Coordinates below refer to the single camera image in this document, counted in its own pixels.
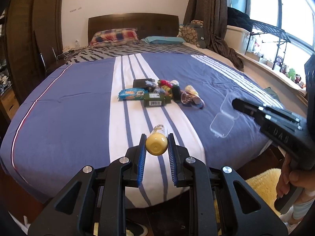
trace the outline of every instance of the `green bottle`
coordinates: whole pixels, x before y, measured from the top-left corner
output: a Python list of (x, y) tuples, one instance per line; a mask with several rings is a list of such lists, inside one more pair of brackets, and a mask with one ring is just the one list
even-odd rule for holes
[(163, 93), (145, 93), (143, 96), (145, 107), (148, 106), (165, 106), (171, 103), (171, 97), (165, 96)]

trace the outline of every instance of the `headboard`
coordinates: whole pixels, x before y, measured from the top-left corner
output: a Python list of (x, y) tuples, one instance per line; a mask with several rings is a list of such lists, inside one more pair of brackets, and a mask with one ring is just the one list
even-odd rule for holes
[(155, 13), (111, 14), (89, 18), (88, 38), (99, 31), (114, 28), (137, 28), (139, 39), (148, 36), (177, 36), (178, 16)]

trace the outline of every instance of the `bottle label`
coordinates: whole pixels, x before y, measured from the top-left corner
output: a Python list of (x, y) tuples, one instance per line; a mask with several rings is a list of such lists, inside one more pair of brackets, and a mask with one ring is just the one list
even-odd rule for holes
[(161, 133), (167, 137), (167, 130), (163, 124), (156, 125), (153, 131), (151, 132), (151, 134), (154, 134), (154, 133)]
[(149, 98), (160, 98), (160, 94), (159, 93), (149, 93)]
[(161, 106), (162, 101), (149, 101), (149, 106)]

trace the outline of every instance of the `green stuffed toy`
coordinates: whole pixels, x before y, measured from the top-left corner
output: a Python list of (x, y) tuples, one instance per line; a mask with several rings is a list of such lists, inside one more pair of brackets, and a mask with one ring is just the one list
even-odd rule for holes
[(295, 81), (295, 75), (296, 75), (295, 70), (293, 68), (290, 68), (290, 70), (288, 72), (289, 79), (291, 79), (292, 81)]

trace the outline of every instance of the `shoe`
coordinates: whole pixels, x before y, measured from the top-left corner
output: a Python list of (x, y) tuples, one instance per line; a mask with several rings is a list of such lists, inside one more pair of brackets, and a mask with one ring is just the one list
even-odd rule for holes
[(142, 224), (138, 224), (126, 219), (126, 231), (132, 232), (132, 234), (127, 234), (131, 236), (146, 236), (148, 234), (148, 228)]

